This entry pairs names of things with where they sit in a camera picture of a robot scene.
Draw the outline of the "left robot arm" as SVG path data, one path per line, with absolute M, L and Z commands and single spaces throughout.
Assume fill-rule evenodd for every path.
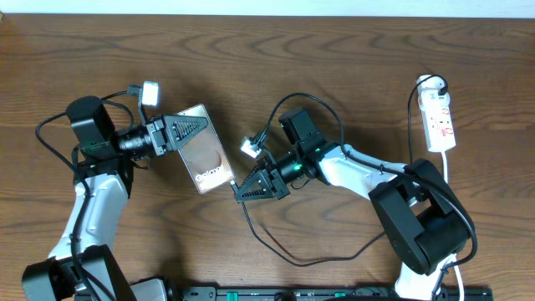
M 124 133 L 116 131 L 96 96 L 64 111 L 79 143 L 66 165 L 76 199 L 58 244 L 48 258 L 26 267 L 28 300 L 178 300 L 164 277 L 129 283 L 112 253 L 120 215 L 130 199 L 133 172 L 142 157 L 178 151 L 208 126 L 200 116 L 158 115 Z

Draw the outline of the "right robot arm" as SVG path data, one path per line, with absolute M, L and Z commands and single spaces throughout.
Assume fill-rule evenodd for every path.
M 389 163 L 328 141 L 303 108 L 278 119 L 293 149 L 274 159 L 266 154 L 241 185 L 233 184 L 238 203 L 282 199 L 301 177 L 339 186 L 371 201 L 384 235 L 402 262 L 395 294 L 436 300 L 455 256 L 476 241 L 473 221 L 428 160 Z

